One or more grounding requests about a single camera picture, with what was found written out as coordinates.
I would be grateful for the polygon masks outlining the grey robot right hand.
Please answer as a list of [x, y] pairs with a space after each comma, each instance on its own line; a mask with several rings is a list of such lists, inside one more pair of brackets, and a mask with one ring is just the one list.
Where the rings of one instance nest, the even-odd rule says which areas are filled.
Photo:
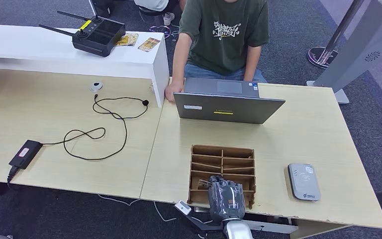
[[245, 197], [242, 184], [219, 175], [210, 176], [208, 187], [210, 216], [214, 222], [241, 220], [245, 216]]

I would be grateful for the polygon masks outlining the person's right hand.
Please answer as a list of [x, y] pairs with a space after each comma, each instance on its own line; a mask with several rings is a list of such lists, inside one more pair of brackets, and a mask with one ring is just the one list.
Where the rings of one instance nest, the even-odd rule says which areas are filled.
[[183, 91], [184, 84], [183, 83], [170, 83], [165, 88], [165, 98], [171, 102], [174, 103], [174, 93], [182, 92]]

